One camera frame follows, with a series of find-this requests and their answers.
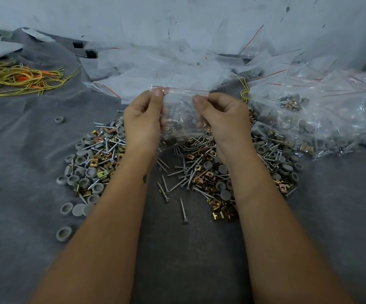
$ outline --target hand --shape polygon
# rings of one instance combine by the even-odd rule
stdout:
[[[208,98],[194,96],[193,103],[211,125],[216,152],[228,169],[240,152],[253,147],[251,122],[246,104],[223,93],[210,93]]]
[[[126,153],[144,152],[155,156],[159,147],[163,91],[144,91],[124,111]]]

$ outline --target white wall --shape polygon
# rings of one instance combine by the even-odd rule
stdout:
[[[31,27],[76,39],[137,45],[184,38],[238,53],[263,27],[279,52],[366,62],[366,0],[0,0],[0,28]]]

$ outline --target wrist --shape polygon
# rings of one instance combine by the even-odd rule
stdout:
[[[230,148],[231,151],[227,154],[227,167],[230,173],[236,170],[242,170],[244,163],[249,162],[255,155],[257,156],[251,140],[238,142]]]

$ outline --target finger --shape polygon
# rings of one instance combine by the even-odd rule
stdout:
[[[135,98],[129,106],[132,107],[134,110],[138,110],[139,112],[143,113],[149,106],[150,96],[150,91],[144,91],[137,98]]]
[[[221,113],[207,100],[206,97],[196,95],[193,97],[193,103],[197,111],[203,116],[209,123]]]
[[[224,93],[210,93],[208,95],[208,101],[214,105],[220,106],[224,112],[228,112],[236,105],[238,100]]]
[[[153,115],[156,118],[160,117],[160,112],[163,107],[163,91],[160,88],[156,88],[151,92],[147,113]]]

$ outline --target plastic bag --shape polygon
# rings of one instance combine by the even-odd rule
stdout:
[[[166,127],[161,135],[160,151],[183,144],[193,137],[204,133],[206,123],[199,122],[198,113],[193,105],[194,95],[208,96],[208,91],[184,90],[172,87],[151,85],[150,89],[162,88],[165,97],[163,104],[167,109]]]

